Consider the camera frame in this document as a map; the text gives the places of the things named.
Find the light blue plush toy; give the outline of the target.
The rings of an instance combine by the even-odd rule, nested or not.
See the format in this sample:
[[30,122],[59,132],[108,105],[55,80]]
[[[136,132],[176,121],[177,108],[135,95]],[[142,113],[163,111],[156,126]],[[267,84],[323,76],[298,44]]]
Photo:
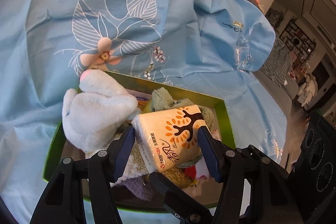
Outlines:
[[139,113],[135,96],[99,69],[80,76],[80,91],[68,89],[63,98],[64,135],[76,148],[91,153],[104,148],[117,129]]

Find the red white patterned cloth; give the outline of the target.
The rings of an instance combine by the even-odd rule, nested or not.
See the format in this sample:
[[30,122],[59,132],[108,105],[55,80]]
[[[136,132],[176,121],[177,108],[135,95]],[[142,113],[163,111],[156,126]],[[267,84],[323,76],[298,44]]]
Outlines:
[[204,158],[201,158],[195,165],[184,169],[184,174],[193,180],[207,180],[211,178]]

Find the purple knitted cloth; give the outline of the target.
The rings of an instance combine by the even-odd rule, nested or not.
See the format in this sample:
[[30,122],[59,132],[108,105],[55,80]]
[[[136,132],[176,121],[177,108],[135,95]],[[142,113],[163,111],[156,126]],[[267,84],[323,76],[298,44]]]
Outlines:
[[143,201],[151,201],[157,193],[151,186],[148,175],[129,178],[116,183],[115,186],[125,186],[134,196]]

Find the white stuffed animal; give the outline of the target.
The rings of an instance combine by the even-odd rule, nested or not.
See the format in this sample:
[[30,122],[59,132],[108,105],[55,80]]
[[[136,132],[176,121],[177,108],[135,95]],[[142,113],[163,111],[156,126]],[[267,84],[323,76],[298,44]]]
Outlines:
[[311,73],[308,73],[305,77],[305,82],[299,87],[297,92],[297,101],[304,107],[317,95],[317,92],[318,84],[316,78]]

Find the green cardboard box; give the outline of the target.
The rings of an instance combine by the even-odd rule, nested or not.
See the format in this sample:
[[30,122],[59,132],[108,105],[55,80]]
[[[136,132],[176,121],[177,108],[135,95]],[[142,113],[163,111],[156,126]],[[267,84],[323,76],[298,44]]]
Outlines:
[[[123,75],[121,73],[106,72],[113,77],[119,84],[130,91],[131,94],[139,94],[149,98],[152,91],[164,87],[174,99],[179,100],[188,98],[197,105],[210,108],[215,114],[214,129],[219,130],[222,142],[230,148],[236,148],[235,138],[228,116],[227,108],[221,98],[216,98],[202,93],[193,92],[172,85],[161,84],[150,80],[144,80],[133,76]],[[82,160],[84,154],[79,149],[71,145],[64,136],[63,127],[58,125],[55,135],[52,139],[49,152],[46,157],[43,171],[43,179],[49,181],[56,171],[61,159],[71,157],[74,160]],[[214,179],[209,179],[197,186],[191,186],[185,190],[196,201],[207,208],[215,207],[221,194],[222,184],[218,184]],[[116,205],[122,210],[141,211],[147,213],[163,213],[163,197],[156,194],[152,200],[143,201],[134,196],[126,187],[113,187],[112,194]]]

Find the cream tree tissue pack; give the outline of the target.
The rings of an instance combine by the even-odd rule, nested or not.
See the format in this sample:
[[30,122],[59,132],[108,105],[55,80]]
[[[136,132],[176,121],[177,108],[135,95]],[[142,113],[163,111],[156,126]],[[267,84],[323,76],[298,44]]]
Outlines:
[[201,154],[197,133],[206,122],[197,105],[138,114],[131,124],[149,173],[162,173]]

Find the dark display shelf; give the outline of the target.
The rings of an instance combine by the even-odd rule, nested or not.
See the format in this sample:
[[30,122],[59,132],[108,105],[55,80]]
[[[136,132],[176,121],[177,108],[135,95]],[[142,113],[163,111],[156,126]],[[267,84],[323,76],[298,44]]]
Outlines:
[[280,40],[295,54],[301,65],[310,59],[316,48],[316,42],[311,40],[294,20],[290,20],[286,25],[280,34]]

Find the yellow fuzzy pouch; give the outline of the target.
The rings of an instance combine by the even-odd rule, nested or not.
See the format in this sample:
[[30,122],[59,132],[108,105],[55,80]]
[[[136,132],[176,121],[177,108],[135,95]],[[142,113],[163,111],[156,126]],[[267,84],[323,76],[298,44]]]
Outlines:
[[187,176],[183,169],[178,167],[172,167],[165,170],[162,174],[180,189],[186,189],[198,182],[197,180]]

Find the cream fuzzy towel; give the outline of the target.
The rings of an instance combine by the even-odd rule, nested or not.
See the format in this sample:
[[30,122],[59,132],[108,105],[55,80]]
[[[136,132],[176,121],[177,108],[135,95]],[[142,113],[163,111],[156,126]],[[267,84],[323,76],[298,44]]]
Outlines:
[[126,163],[123,175],[117,180],[116,184],[120,184],[131,178],[142,177],[147,174],[149,174],[149,171],[138,149],[138,145],[135,143]]

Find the grey green fuzzy cloth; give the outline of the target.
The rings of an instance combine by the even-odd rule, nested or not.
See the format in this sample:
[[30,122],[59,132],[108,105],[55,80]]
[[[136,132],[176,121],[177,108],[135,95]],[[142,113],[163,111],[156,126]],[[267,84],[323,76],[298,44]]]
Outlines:
[[[151,94],[150,112],[173,109],[177,107],[191,106],[194,103],[188,98],[175,101],[165,88],[155,89]],[[213,130],[215,116],[213,112],[204,106],[199,106],[203,119],[210,131]]]

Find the light blue floral bedsheet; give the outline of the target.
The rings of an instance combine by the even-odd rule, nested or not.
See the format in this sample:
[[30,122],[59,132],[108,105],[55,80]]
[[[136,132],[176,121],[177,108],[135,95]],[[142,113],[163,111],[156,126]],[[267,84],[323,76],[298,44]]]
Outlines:
[[1,0],[1,198],[29,223],[63,97],[91,65],[224,100],[236,145],[281,160],[286,117],[254,76],[276,36],[248,0]]

